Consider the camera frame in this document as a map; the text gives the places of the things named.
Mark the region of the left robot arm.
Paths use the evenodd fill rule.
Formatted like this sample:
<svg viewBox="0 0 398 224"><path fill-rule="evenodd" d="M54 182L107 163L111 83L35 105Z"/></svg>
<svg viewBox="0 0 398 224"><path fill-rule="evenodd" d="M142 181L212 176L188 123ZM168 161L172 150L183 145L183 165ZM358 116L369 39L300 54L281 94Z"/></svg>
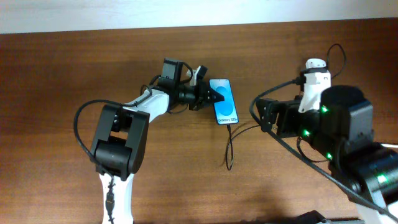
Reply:
<svg viewBox="0 0 398 224"><path fill-rule="evenodd" d="M103 223L134 221L132 183L144 159L150 122L178 105L197 111L224 100L204 81L207 68L202 65L190 68L190 77L182 80L186 65L165 58L162 73L141 88L138 98L104 105L90 148L103 186Z"/></svg>

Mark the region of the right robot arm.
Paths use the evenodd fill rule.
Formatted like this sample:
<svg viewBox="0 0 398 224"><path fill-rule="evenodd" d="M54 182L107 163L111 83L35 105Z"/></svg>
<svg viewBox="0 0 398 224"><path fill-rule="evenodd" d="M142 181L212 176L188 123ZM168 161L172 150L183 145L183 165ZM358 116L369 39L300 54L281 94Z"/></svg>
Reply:
<svg viewBox="0 0 398 224"><path fill-rule="evenodd" d="M397 151L374 140L373 105L355 86L323 90L319 109L299 113L300 101L258 95L249 112L283 148L334 183L356 204L365 223L397 223ZM328 171L285 142L305 141L328 162Z"/></svg>

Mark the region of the blue Galaxy smartphone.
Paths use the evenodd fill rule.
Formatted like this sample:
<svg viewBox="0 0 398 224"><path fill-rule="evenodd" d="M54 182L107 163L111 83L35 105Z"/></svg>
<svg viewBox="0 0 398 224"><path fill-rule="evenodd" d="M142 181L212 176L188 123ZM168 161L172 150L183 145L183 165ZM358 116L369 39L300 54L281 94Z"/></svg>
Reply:
<svg viewBox="0 0 398 224"><path fill-rule="evenodd" d="M210 87L224 97L223 101L214 103L216 122L219 125L239 123L230 81L211 79Z"/></svg>

